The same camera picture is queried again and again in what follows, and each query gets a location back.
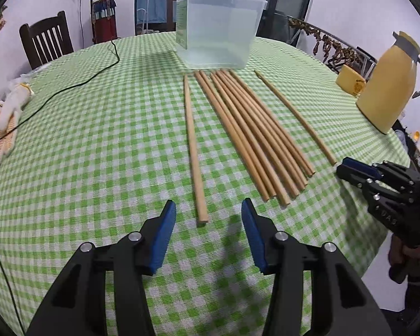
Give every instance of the bundle of wooden sticks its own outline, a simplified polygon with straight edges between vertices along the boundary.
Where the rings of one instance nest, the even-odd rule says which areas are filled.
[[[288,205],[315,170],[277,118],[233,71],[194,73],[261,197]]]

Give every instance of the blue gripper pad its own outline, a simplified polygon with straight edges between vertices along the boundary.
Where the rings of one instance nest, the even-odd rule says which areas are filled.
[[[164,263],[165,254],[167,252],[168,243],[170,242],[171,233],[176,223],[176,204],[169,200],[160,215],[160,224],[157,234],[155,235],[151,245],[151,259],[148,268],[154,274]]]
[[[364,164],[363,162],[357,161],[350,157],[344,158],[342,164],[346,167],[356,169],[368,175],[371,179],[378,180],[381,178],[381,174],[378,169],[371,167],[370,165]]]
[[[267,262],[265,259],[265,244],[256,225],[253,213],[253,208],[250,198],[246,198],[241,204],[241,220],[243,221],[244,230],[246,231],[247,241],[249,242],[250,252],[254,264],[264,273],[267,269]]]

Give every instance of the wooden chair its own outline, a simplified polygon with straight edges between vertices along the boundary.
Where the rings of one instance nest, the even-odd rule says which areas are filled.
[[[62,55],[73,53],[65,11],[31,26],[22,25],[19,33],[32,69]]]
[[[167,31],[168,32],[176,31],[176,23],[173,22],[173,1],[176,1],[176,0],[167,0]]]

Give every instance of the red fabric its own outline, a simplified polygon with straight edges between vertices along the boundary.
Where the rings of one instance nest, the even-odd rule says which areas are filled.
[[[117,39],[115,15],[95,20],[95,43]]]

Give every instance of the plastic container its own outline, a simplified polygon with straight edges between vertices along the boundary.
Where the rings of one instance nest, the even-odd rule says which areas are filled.
[[[191,69],[244,68],[266,0],[177,0],[177,53]]]

